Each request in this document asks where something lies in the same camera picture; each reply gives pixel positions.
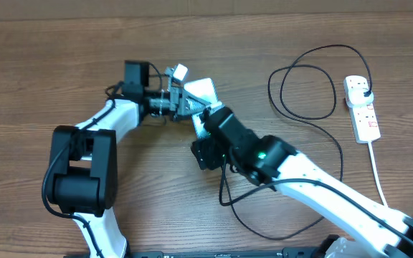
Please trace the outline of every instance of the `wood grain surface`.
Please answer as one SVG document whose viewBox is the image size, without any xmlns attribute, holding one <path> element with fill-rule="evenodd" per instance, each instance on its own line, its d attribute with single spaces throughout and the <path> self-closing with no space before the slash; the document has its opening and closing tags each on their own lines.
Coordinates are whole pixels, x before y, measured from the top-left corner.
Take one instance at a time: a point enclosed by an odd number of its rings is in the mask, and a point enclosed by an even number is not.
<svg viewBox="0 0 413 258">
<path fill-rule="evenodd" d="M 374 143 L 389 205 L 413 214 L 413 13 L 291 14 L 147 19 L 0 22 L 0 257 L 61 257 L 87 251 L 77 226 L 45 211 L 41 196 L 52 131 L 74 125 L 104 105 L 103 90 L 123 79 L 123 60 L 149 60 L 163 70 L 183 63 L 189 79 L 211 77 L 219 98 L 249 128 L 273 134 L 339 175 L 339 154 L 321 132 L 281 118 L 267 98 L 269 74 L 325 44 L 350 44 L 369 63 L 382 138 Z M 345 182 L 379 201 L 367 147 L 355 142 L 342 81 L 366 75 L 348 49 L 315 52 L 336 84 L 338 107 L 316 121 L 343 147 Z M 272 92 L 277 97 L 279 80 Z M 331 86 L 319 71 L 294 70 L 283 91 L 301 115 L 326 114 Z M 134 251 L 280 249 L 318 245 L 344 233 L 322 221 L 282 242 L 244 229 L 218 203 L 220 171 L 201 171 L 189 150 L 190 122 L 147 119 L 118 146 L 115 212 Z M 229 175 L 233 196 L 252 189 Z M 264 191 L 237 204 L 246 223 L 270 236 L 289 234 L 318 215 L 290 198 Z"/>
<path fill-rule="evenodd" d="M 0 21 L 413 11 L 413 0 L 0 0 Z"/>
</svg>

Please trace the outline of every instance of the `white power strip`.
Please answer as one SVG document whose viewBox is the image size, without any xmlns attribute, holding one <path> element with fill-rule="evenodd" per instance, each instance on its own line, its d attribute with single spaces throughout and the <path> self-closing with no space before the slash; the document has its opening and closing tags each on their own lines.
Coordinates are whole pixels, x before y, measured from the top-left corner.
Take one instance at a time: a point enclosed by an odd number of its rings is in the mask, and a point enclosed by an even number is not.
<svg viewBox="0 0 413 258">
<path fill-rule="evenodd" d="M 366 78 L 358 75 L 351 75 L 343 81 L 345 89 L 346 102 L 350 110 L 351 124 L 357 143 L 367 143 L 369 147 L 369 154 L 371 155 L 372 171 L 379 191 L 380 199 L 384 206 L 388 206 L 385 200 L 384 193 L 381 190 L 379 175 L 377 173 L 376 161 L 374 151 L 372 150 L 372 142 L 380 138 L 379 124 L 377 123 L 377 116 L 370 98 L 361 96 L 357 97 L 352 104 L 348 96 L 352 96 L 352 92 L 363 92 L 368 89 Z"/>
<path fill-rule="evenodd" d="M 351 91 L 357 92 L 358 90 L 369 88 L 366 78 L 358 75 L 351 75 L 345 78 L 343 86 L 346 96 Z M 368 102 L 365 99 L 362 105 L 349 106 L 351 124 L 357 143 L 368 143 L 380 138 L 379 124 L 377 123 L 374 106 L 372 103 L 368 104 Z"/>
</svg>

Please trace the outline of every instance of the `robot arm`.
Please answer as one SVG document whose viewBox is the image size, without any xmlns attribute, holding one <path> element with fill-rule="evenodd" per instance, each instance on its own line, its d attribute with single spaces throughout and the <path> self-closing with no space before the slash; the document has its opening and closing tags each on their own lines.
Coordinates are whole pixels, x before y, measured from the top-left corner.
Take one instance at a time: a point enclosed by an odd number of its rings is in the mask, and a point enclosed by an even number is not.
<svg viewBox="0 0 413 258">
<path fill-rule="evenodd" d="M 124 135 L 137 128 L 147 114 L 170 115 L 178 121 L 190 119 L 209 105 L 182 87 L 172 87 L 187 72 L 180 64 L 166 70 L 170 92 L 146 90 L 149 65 L 126 61 L 124 82 L 113 86 L 105 107 L 76 126 L 57 127 L 52 136 L 43 193 L 77 223 L 90 248 L 86 257 L 122 258 L 130 254 L 113 211 L 118 186 L 116 146 Z M 89 161 L 90 167 L 74 167 L 70 161 Z"/>
<path fill-rule="evenodd" d="M 273 185 L 311 207 L 352 236 L 370 257 L 413 257 L 413 219 L 406 214 L 361 195 L 283 140 L 258 138 L 228 107 L 208 108 L 200 117 L 210 133 L 191 147 L 201 168 L 215 169 L 226 156 L 250 183 Z"/>
<path fill-rule="evenodd" d="M 166 75 L 169 84 L 182 81 L 174 77 L 179 76 L 176 67 L 167 69 Z M 126 62 L 120 98 L 108 100 L 89 120 L 75 127 L 59 126 L 54 131 L 52 171 L 46 176 L 46 196 L 63 214 L 74 214 L 88 222 L 89 229 L 75 219 L 90 248 L 90 255 L 86 257 L 130 256 L 130 247 L 113 212 L 117 194 L 116 145 L 147 114 L 169 115 L 172 121 L 192 117 L 199 139 L 193 142 L 191 150 L 201 169 L 220 167 L 226 156 L 228 163 L 239 168 L 251 183 L 256 186 L 273 184 L 274 190 L 308 205 L 350 234 L 371 257 L 413 257 L 413 246 L 402 238 L 405 234 L 413 241 L 413 219 L 362 196 L 329 176 L 283 140 L 271 135 L 258 138 L 228 107 L 211 98 L 206 101 L 200 97 L 202 90 L 193 95 L 192 90 L 188 92 L 169 85 L 169 92 L 149 92 L 144 90 L 147 79 L 147 63 Z M 196 85 L 209 83 L 212 86 L 209 81 L 200 80 Z M 207 93 L 211 94 L 216 97 L 214 91 Z M 57 161 L 54 157 L 58 153 L 61 155 Z M 70 166 L 69 161 L 79 160 L 90 161 L 90 168 Z"/>
</svg>

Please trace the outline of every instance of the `black cable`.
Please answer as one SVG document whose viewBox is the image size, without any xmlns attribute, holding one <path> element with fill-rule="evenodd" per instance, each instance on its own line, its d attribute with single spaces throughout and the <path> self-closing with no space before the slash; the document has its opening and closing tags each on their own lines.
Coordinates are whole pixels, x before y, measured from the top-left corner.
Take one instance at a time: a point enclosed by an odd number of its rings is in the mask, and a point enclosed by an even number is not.
<svg viewBox="0 0 413 258">
<path fill-rule="evenodd" d="M 158 77 L 160 83 L 159 83 L 159 85 L 158 85 L 158 90 L 146 90 L 146 92 L 149 92 L 149 93 L 157 93 L 157 92 L 160 92 L 160 91 L 162 90 L 162 84 L 163 84 L 163 82 L 162 82 L 162 77 L 163 77 L 163 76 L 166 76 L 166 75 L 162 75 L 162 74 L 158 71 L 157 67 L 156 67 L 153 63 L 149 62 L 149 65 L 152 66 L 152 68 L 154 68 L 154 70 L 157 72 L 157 75 L 149 75 L 149 77 Z"/>
<path fill-rule="evenodd" d="M 223 174 L 225 175 L 225 166 L 223 166 Z M 272 183 L 267 183 L 265 185 L 259 186 L 257 188 L 252 189 L 251 191 L 248 191 L 247 193 L 242 194 L 241 196 L 235 198 L 232 200 L 230 193 L 229 193 L 229 199 L 230 202 L 228 203 L 223 203 L 223 206 L 231 206 L 233 207 L 233 205 L 235 203 L 237 203 L 238 201 L 247 198 L 248 196 L 251 196 L 252 194 L 257 193 L 258 191 L 261 191 L 263 189 L 272 187 L 272 186 L 276 186 L 280 183 L 311 183 L 314 186 L 321 186 L 324 187 L 326 189 L 328 189 L 329 191 L 334 192 L 335 194 L 339 195 L 341 198 L 345 199 L 347 202 L 349 202 L 351 205 L 355 206 L 358 210 L 360 210 L 361 212 L 365 213 L 365 215 L 367 215 L 369 218 L 371 218 L 372 220 L 374 220 L 375 222 L 377 222 L 378 224 L 380 224 L 381 226 L 383 226 L 385 229 L 388 229 L 391 233 L 396 234 L 398 237 L 400 237 L 401 239 L 403 239 L 404 241 L 408 242 L 410 245 L 413 246 L 413 241 L 405 236 L 403 233 L 401 233 L 400 231 L 396 230 L 394 227 L 388 225 L 384 220 L 380 219 L 379 217 L 373 215 L 370 211 L 368 211 L 367 209 L 365 209 L 364 207 L 362 207 L 360 204 L 358 204 L 357 202 L 355 202 L 353 199 L 351 199 L 350 197 L 348 197 L 347 195 L 345 195 L 344 193 L 342 193 L 341 191 L 337 190 L 336 188 L 323 183 L 321 181 L 317 181 L 317 180 L 312 180 L 312 179 L 306 179 L 306 178 L 290 178 L 290 179 L 282 179 L 282 180 L 277 180 L 277 181 L 273 181 Z"/>
<path fill-rule="evenodd" d="M 327 46 L 316 47 L 316 48 L 314 48 L 314 49 L 308 50 L 307 52 L 301 54 L 301 55 L 289 66 L 288 70 L 286 71 L 285 77 L 283 78 L 283 81 L 282 81 L 282 83 L 281 83 L 281 87 L 282 87 L 282 88 L 280 89 L 280 98 L 281 98 L 281 96 L 282 96 L 283 84 L 285 83 L 286 77 L 287 77 L 288 74 L 290 73 L 291 69 L 295 66 L 295 64 L 297 64 L 297 63 L 299 62 L 299 60 L 300 60 L 302 57 L 304 57 L 306 54 L 311 53 L 311 52 L 314 52 L 314 51 L 319 50 L 319 49 L 325 49 L 325 48 L 329 48 L 329 47 L 346 47 L 346 48 L 348 48 L 348 49 L 353 50 L 355 53 L 357 53 L 357 55 L 361 58 L 361 60 L 363 60 L 364 66 L 366 67 L 366 70 L 367 70 L 367 75 L 369 76 L 369 90 L 364 93 L 364 96 L 365 96 L 365 97 L 368 97 L 368 96 L 372 93 L 372 76 L 371 76 L 371 70 L 369 69 L 369 66 L 367 65 L 367 62 L 366 62 L 366 60 L 364 59 L 363 55 L 362 55 L 358 50 L 356 50 L 354 47 L 351 47 L 351 46 L 348 46 L 348 45 L 345 45 L 345 44 L 330 44 L 330 45 L 327 45 Z M 291 115 L 294 115 L 294 116 L 297 117 L 297 115 L 291 113 L 286 107 L 285 107 L 285 109 L 286 109 Z"/>
<path fill-rule="evenodd" d="M 341 145 L 339 144 L 339 142 L 338 142 L 327 130 L 323 129 L 322 127 L 320 127 L 320 126 L 318 126 L 318 125 L 315 125 L 315 124 L 313 124 L 313 123 L 310 123 L 310 122 L 308 122 L 308 121 L 304 121 L 304 120 L 321 120 L 321 119 L 325 119 L 325 118 L 330 117 L 330 116 L 334 113 L 334 110 L 336 109 L 336 106 L 337 106 L 337 95 L 336 95 L 336 88 L 335 88 L 335 86 L 334 86 L 334 82 L 333 82 L 331 76 L 330 76 L 325 70 L 323 70 L 323 69 L 320 68 L 320 67 L 317 67 L 317 66 L 311 65 L 311 64 L 297 64 L 297 62 L 298 62 L 302 57 L 304 57 L 306 54 L 311 53 L 311 52 L 313 52 L 313 51 L 316 51 L 316 50 L 318 50 L 318 49 L 323 49 L 323 48 L 328 48 L 328 47 L 347 47 L 347 48 L 349 48 L 349 49 L 352 49 L 354 52 L 356 52 L 356 53 L 359 55 L 359 57 L 363 60 L 365 66 L 366 66 L 366 69 L 367 69 L 368 74 L 369 74 L 369 80 L 370 80 L 370 82 L 371 82 L 371 83 L 370 83 L 370 86 L 372 86 L 372 78 L 371 78 L 371 73 L 370 73 L 370 71 L 369 71 L 369 66 L 367 65 L 366 60 L 365 60 L 364 57 L 361 55 L 361 53 L 359 53 L 359 51 L 356 50 L 356 49 L 354 49 L 353 47 L 350 47 L 350 46 L 347 46 L 347 45 L 333 44 L 333 45 L 328 45 L 328 46 L 324 46 L 324 47 L 318 47 L 318 48 L 309 50 L 309 51 L 303 53 L 302 55 L 300 55 L 290 66 L 283 67 L 283 68 L 280 68 L 280 69 L 277 69 L 277 70 L 273 71 L 273 72 L 270 74 L 269 80 L 268 80 L 268 83 L 267 83 L 267 93 L 268 93 L 269 100 L 270 100 L 270 102 L 272 103 L 273 107 L 274 107 L 282 116 L 284 116 L 284 117 L 286 117 L 286 118 L 288 118 L 288 119 L 291 119 L 291 120 L 300 122 L 300 123 L 305 123 L 305 124 L 307 124 L 307 125 L 311 125 L 311 126 L 313 126 L 314 128 L 317 128 L 317 129 L 321 130 L 323 133 L 325 133 L 325 134 L 336 144 L 336 147 L 337 147 L 338 152 L 339 152 L 340 160 L 341 160 L 341 172 L 340 172 L 340 176 L 339 176 L 339 181 L 342 181 L 342 180 L 343 180 L 343 151 L 342 151 Z M 326 75 L 326 77 L 329 79 L 329 82 L 330 82 L 331 87 L 332 87 L 332 90 L 333 90 L 333 107 L 331 108 L 331 111 L 329 111 L 329 113 L 328 113 L 327 115 L 323 115 L 323 116 L 320 116 L 320 117 L 305 117 L 305 116 L 298 115 L 298 114 L 292 112 L 292 111 L 285 105 L 285 102 L 284 102 L 284 100 L 283 100 L 283 86 L 284 86 L 284 84 L 285 84 L 285 79 L 286 79 L 289 71 L 291 71 L 291 69 L 294 68 L 294 67 L 307 67 L 307 68 L 317 69 L 317 70 L 321 71 L 322 73 L 324 73 L 324 74 Z M 271 92 L 270 92 L 270 82 L 271 82 L 271 80 L 272 80 L 273 75 L 274 75 L 275 73 L 280 72 L 280 71 L 283 71 L 283 70 L 287 70 L 287 72 L 286 72 L 286 74 L 285 74 L 285 77 L 284 77 L 283 80 L 282 80 L 282 84 L 281 84 L 281 87 L 280 87 L 280 102 L 281 102 L 282 106 L 283 106 L 291 115 L 294 115 L 294 116 L 297 117 L 297 118 L 290 117 L 289 115 L 286 115 L 285 113 L 283 113 L 283 112 L 277 107 L 277 105 L 275 104 L 275 102 L 273 101 L 272 94 L 271 94 Z M 229 157 L 230 157 L 231 159 L 233 158 L 233 155 L 231 154 L 231 150 L 229 150 Z M 236 166 L 239 170 L 241 170 L 240 167 L 239 167 L 239 164 L 238 164 L 237 162 L 233 162 L 233 165 Z M 224 177 L 221 178 L 220 190 L 219 190 L 219 202 L 220 202 L 221 205 L 224 204 L 224 203 L 222 202 L 222 189 L 223 189 L 223 187 L 224 187 L 224 183 L 225 183 L 226 180 L 227 180 L 227 177 L 225 176 L 225 173 L 224 173 Z M 303 232 L 303 231 L 311 228 L 312 226 L 315 226 L 318 222 L 320 222 L 320 221 L 322 221 L 322 220 L 324 219 L 323 217 L 320 217 L 320 218 L 318 218 L 317 220 L 315 220 L 314 222 L 312 222 L 311 224 L 309 224 L 309 225 L 303 227 L 302 229 L 297 230 L 295 233 L 289 234 L 289 235 L 287 235 L 287 236 L 282 236 L 282 237 L 269 237 L 269 236 L 264 236 L 264 235 L 256 232 L 255 230 L 249 228 L 248 225 L 246 225 L 246 224 L 239 218 L 239 216 L 237 215 L 237 213 L 235 212 L 235 210 L 234 210 L 234 208 L 233 208 L 232 206 L 231 206 L 231 209 L 232 209 L 232 212 L 233 212 L 234 215 L 235 215 L 235 218 L 237 218 L 237 220 L 238 220 L 246 229 L 250 230 L 252 233 L 254 233 L 254 234 L 256 234 L 256 235 L 258 235 L 258 236 L 260 236 L 260 237 L 263 237 L 263 238 L 269 239 L 269 240 L 284 240 L 284 239 L 288 239 L 288 238 L 290 238 L 290 237 L 293 237 L 293 236 L 295 236 L 295 235 L 297 235 L 297 234 L 299 234 L 299 233 L 301 233 L 301 232 Z"/>
<path fill-rule="evenodd" d="M 120 89 L 120 87 L 122 87 L 122 82 L 118 83 L 117 85 L 112 85 L 112 86 L 106 88 L 105 94 L 108 96 L 108 99 L 113 102 L 113 104 L 102 115 L 100 115 L 98 118 L 93 118 L 92 122 L 87 124 L 85 127 L 81 128 L 79 131 L 77 131 L 75 134 L 73 134 L 71 136 L 70 140 L 65 143 L 63 148 L 52 159 L 52 162 L 50 163 L 49 168 L 47 169 L 47 171 L 44 175 L 44 180 L 42 181 L 42 188 L 41 188 L 42 203 L 44 204 L 44 207 L 46 208 L 46 210 L 54 216 L 64 218 L 64 219 L 75 219 L 75 220 L 78 220 L 78 221 L 82 222 L 83 226 L 87 229 L 87 232 L 90 235 L 90 240 L 92 241 L 93 247 L 95 248 L 95 251 L 97 252 L 97 256 L 99 256 L 100 258 L 105 258 L 105 257 L 103 256 L 103 253 L 101 252 L 101 249 L 98 247 L 98 243 L 97 243 L 96 238 L 95 238 L 95 236 L 92 232 L 92 229 L 90 228 L 89 222 L 86 221 L 85 219 L 83 219 L 80 216 L 76 216 L 76 215 L 73 215 L 73 214 L 63 214 L 63 213 L 60 213 L 58 211 L 55 211 L 49 205 L 49 202 L 47 201 L 46 185 L 47 185 L 47 179 L 49 178 L 53 167 L 55 166 L 55 164 L 57 164 L 58 160 L 60 159 L 60 156 L 67 150 L 67 148 L 71 144 L 71 142 L 73 140 L 75 140 L 77 136 L 80 135 L 79 132 L 85 131 L 88 128 L 91 128 L 92 126 L 96 125 L 100 120 L 102 120 L 104 117 L 106 117 L 106 115 L 108 115 L 109 113 L 111 113 L 111 111 L 113 111 L 113 109 L 115 108 L 115 98 L 114 98 L 114 96 L 115 96 L 116 92 Z"/>
<path fill-rule="evenodd" d="M 232 201 L 232 196 L 231 196 L 231 194 L 230 194 L 229 184 L 227 183 L 227 177 L 226 177 L 226 164 L 227 164 L 227 159 L 224 158 L 224 164 L 222 165 L 221 186 L 219 187 L 219 202 L 220 202 L 220 204 L 223 205 L 223 206 L 230 206 L 230 208 L 231 208 L 232 212 L 234 213 L 235 218 L 237 218 L 238 222 L 240 222 L 241 225 L 243 225 L 246 229 L 248 229 L 248 230 L 251 231 L 252 233 L 254 233 L 254 234 L 256 234 L 256 235 L 258 235 L 258 236 L 260 236 L 260 237 L 262 237 L 262 238 L 268 239 L 268 240 L 285 240 L 285 239 L 289 239 L 289 238 L 291 238 L 291 237 L 293 237 L 293 236 L 295 236 L 295 235 L 297 235 L 297 234 L 299 234 L 299 233 L 301 233 L 301 232 L 303 232 L 303 231 L 311 228 L 312 226 L 315 226 L 315 224 L 317 224 L 318 222 L 320 222 L 321 220 L 323 220 L 323 217 L 321 217 L 321 218 L 317 219 L 316 221 L 312 222 L 311 224 L 309 224 L 309 225 L 307 225 L 307 226 L 304 226 L 302 229 L 299 229 L 299 230 L 297 230 L 296 232 L 294 232 L 294 233 L 292 233 L 292 234 L 289 234 L 289 235 L 287 235 L 287 236 L 282 236 L 282 237 L 265 236 L 265 235 L 263 235 L 263 234 L 255 231 L 254 229 L 251 229 L 248 225 L 246 225 L 246 224 L 240 219 L 240 217 L 238 216 L 237 212 L 235 211 L 234 204 L 231 204 L 230 202 L 229 202 L 229 203 L 224 203 L 224 202 L 222 201 L 222 189 L 224 188 L 224 183 L 226 184 L 227 194 L 229 195 L 229 201 Z"/>
</svg>

